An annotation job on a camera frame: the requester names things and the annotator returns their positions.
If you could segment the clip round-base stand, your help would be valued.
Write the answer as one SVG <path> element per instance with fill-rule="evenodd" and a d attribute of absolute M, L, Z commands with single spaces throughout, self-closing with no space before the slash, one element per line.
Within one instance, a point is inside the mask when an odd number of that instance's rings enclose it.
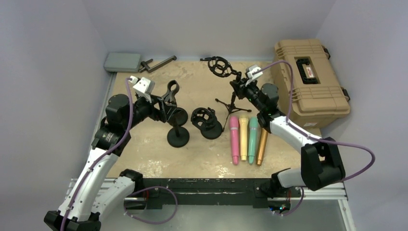
<path fill-rule="evenodd" d="M 187 112 L 182 108 L 177 108 L 176 112 L 170 117 L 169 124 L 172 128 L 167 134 L 167 142 L 175 148 L 185 146 L 190 139 L 190 134 L 183 125 L 188 120 Z"/>
<path fill-rule="evenodd" d="M 179 91 L 179 84 L 176 80 L 171 80 L 167 84 L 167 92 L 159 99 L 159 106 L 164 122 L 178 126 L 183 126 L 188 120 L 188 113 L 185 109 L 177 106 L 176 94 Z"/>

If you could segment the black tripod shock-mount stand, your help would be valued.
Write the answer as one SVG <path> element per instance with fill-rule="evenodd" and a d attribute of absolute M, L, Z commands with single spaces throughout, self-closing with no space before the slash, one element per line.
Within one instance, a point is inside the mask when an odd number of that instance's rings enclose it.
<path fill-rule="evenodd" d="M 234 75 L 238 80 L 241 79 L 242 77 L 242 73 L 240 71 L 237 71 L 235 69 L 233 69 L 232 65 L 230 64 L 230 62 L 228 62 L 225 58 L 220 57 L 220 56 L 212 56 L 212 57 L 206 57 L 206 58 L 200 58 L 199 59 L 200 62 L 207 62 L 207 66 L 209 68 L 209 70 L 217 77 L 220 78 L 226 78 L 229 77 L 231 75 Z M 231 96 L 231 100 L 230 103 L 225 103 L 221 100 L 219 100 L 218 98 L 215 98 L 215 101 L 217 103 L 221 103 L 223 104 L 227 111 L 227 117 L 225 120 L 225 123 L 223 125 L 222 131 L 225 130 L 225 126 L 228 122 L 228 118 L 231 114 L 239 112 L 239 111 L 245 111 L 245 112 L 251 112 L 251 109 L 244 109 L 244 108 L 239 108 L 235 105 L 235 100 L 236 100 L 237 94 L 236 92 L 232 92 L 232 96 Z"/>

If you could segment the pink microphone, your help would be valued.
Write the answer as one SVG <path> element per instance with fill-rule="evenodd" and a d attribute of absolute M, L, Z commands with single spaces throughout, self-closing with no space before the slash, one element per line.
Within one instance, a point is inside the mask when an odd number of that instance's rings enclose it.
<path fill-rule="evenodd" d="M 238 165 L 239 163 L 239 122 L 236 116 L 232 116 L 229 120 L 230 141 L 231 141 L 231 156 L 232 163 Z"/>

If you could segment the yellow microphone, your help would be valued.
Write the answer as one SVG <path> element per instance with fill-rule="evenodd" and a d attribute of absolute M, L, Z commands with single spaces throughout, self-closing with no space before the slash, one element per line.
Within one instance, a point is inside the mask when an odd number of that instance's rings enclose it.
<path fill-rule="evenodd" d="M 248 125 L 249 119 L 246 115 L 239 116 L 240 126 L 240 157 L 241 161 L 247 161 L 248 158 Z"/>

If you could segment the teal microphone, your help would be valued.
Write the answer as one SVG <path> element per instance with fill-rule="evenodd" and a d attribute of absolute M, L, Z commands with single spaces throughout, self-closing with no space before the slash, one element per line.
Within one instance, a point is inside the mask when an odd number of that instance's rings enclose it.
<path fill-rule="evenodd" d="M 249 121 L 249 140 L 248 140 L 248 161 L 253 164 L 255 160 L 255 149 L 257 144 L 258 121 L 256 117 L 251 117 Z"/>

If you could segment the shock mount round-base stand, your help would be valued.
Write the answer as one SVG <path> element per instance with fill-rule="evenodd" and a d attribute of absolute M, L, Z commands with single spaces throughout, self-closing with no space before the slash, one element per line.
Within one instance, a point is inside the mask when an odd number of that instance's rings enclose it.
<path fill-rule="evenodd" d="M 215 110 L 210 107 L 194 109 L 191 114 L 191 123 L 206 139 L 214 140 L 222 134 L 222 125 L 216 117 Z"/>

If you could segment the gold microphone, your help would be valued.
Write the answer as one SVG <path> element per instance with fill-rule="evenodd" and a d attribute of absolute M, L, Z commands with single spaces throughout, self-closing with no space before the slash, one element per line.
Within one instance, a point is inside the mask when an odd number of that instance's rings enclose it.
<path fill-rule="evenodd" d="M 258 151 L 257 151 L 257 158 L 256 158 L 256 165 L 261 166 L 264 160 L 266 146 L 268 140 L 268 131 L 266 129 L 261 129 L 260 140 L 258 144 Z"/>

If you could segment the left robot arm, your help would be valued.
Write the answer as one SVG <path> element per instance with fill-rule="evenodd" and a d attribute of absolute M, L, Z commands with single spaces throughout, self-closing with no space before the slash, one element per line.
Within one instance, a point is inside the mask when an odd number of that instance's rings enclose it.
<path fill-rule="evenodd" d="M 48 211 L 45 224 L 53 231 L 99 231 L 112 210 L 128 195 L 144 191 L 143 175 L 134 170 L 121 172 L 104 193 L 105 178 L 130 141 L 130 130 L 146 118 L 169 122 L 177 113 L 176 91 L 163 96 L 117 94 L 108 100 L 105 117 L 95 133 L 87 162 L 71 192 L 55 211 Z"/>

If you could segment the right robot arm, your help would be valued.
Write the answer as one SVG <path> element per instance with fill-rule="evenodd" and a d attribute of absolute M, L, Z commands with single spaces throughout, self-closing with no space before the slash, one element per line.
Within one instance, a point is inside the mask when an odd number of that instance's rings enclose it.
<path fill-rule="evenodd" d="M 281 196 L 291 187 L 319 190 L 345 178 L 345 169 L 334 139 L 321 138 L 293 124 L 278 108 L 278 87 L 271 83 L 261 88 L 248 79 L 230 81 L 238 99 L 246 98 L 257 110 L 261 128 L 280 137 L 301 156 L 299 168 L 288 168 L 271 175 L 267 191 Z"/>

